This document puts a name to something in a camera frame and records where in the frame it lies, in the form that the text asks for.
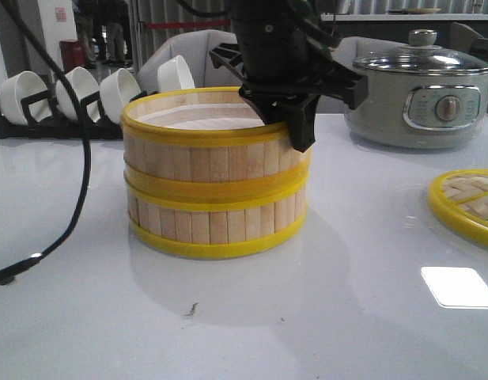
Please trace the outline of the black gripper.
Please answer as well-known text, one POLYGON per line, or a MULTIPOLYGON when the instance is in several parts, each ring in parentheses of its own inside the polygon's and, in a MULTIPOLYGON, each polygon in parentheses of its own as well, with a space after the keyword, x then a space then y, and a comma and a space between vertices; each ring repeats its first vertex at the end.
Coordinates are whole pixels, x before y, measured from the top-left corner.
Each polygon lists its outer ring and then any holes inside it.
POLYGON ((314 1, 230 1, 235 44, 210 51, 214 67, 242 82, 238 94, 265 125, 286 122, 292 147, 305 152, 315 141, 319 95, 356 109, 368 96, 368 79, 335 61, 342 43, 326 27, 314 1))

